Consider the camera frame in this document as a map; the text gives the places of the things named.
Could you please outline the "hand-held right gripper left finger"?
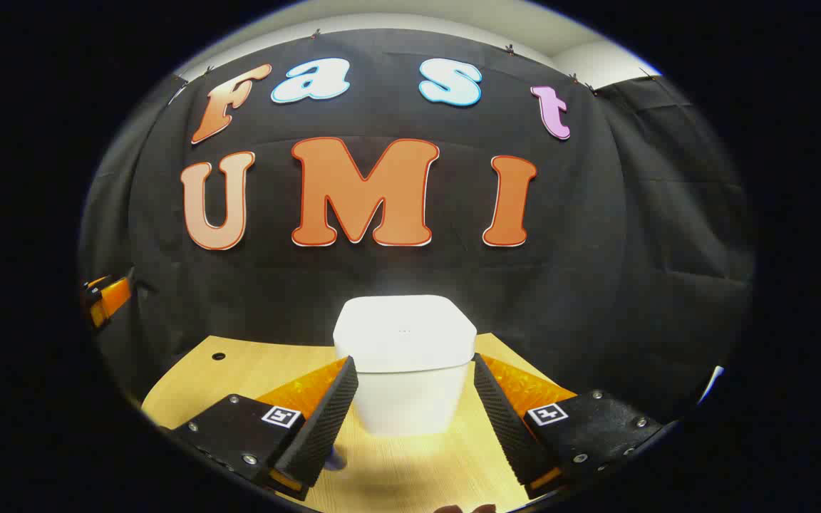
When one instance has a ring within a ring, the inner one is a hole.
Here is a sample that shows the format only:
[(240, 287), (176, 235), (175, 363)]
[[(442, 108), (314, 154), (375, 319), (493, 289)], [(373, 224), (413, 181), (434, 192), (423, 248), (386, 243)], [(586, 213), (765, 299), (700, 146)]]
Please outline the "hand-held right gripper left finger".
[(334, 451), (356, 390), (356, 364), (347, 356), (257, 398), (228, 394), (168, 435), (252, 486), (304, 500)]

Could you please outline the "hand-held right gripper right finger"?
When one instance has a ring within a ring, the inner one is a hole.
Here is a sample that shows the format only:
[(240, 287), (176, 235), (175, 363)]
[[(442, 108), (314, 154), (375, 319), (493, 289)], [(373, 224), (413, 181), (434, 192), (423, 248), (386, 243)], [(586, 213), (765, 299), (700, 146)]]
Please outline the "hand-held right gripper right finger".
[(529, 499), (594, 486), (668, 431), (605, 390), (570, 392), (481, 353), (473, 363), (492, 431)]

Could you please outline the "white desktop garbage bin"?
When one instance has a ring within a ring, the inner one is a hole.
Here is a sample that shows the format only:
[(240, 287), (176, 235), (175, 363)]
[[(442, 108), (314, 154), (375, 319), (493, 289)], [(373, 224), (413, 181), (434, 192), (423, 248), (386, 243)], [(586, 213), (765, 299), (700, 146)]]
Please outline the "white desktop garbage bin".
[(353, 405), (377, 437), (443, 434), (475, 355), (472, 321), (445, 296), (358, 296), (333, 331), (336, 355), (358, 374)]

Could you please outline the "wooden desktop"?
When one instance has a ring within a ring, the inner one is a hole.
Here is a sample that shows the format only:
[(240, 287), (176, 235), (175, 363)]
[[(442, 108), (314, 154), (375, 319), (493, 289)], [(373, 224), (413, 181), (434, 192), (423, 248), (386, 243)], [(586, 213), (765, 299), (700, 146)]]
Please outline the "wooden desktop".
[[(332, 363), (331, 346), (286, 346), (207, 337), (150, 389), (143, 411), (157, 425), (178, 428), (231, 393), (257, 398)], [(528, 503), (479, 399), (465, 379), (458, 411), (442, 435), (369, 435), (355, 407), (336, 438), (345, 470), (325, 470), (293, 509), (323, 513), (433, 513), (456, 504), (470, 513), (482, 504), (499, 512)]]

